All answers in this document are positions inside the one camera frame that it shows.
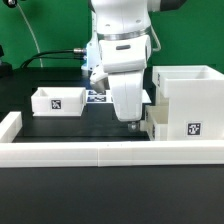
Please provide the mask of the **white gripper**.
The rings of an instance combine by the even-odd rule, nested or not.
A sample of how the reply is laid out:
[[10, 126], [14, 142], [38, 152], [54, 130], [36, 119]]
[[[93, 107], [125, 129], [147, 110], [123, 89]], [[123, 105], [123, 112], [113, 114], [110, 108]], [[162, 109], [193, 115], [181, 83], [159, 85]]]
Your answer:
[[144, 71], [151, 55], [148, 35], [117, 41], [100, 40], [103, 71], [108, 82], [113, 105], [119, 121], [133, 121], [130, 131], [138, 131], [142, 116], [142, 91]]

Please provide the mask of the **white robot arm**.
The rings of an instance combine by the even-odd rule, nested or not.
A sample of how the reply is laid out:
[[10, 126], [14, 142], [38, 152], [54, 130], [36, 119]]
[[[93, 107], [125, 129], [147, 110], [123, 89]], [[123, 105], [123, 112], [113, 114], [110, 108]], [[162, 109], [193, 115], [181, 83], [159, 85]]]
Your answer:
[[151, 54], [160, 51], [149, 14], [180, 8], [187, 0], [88, 0], [92, 38], [85, 70], [98, 93], [109, 90], [121, 122], [142, 117], [144, 71]]

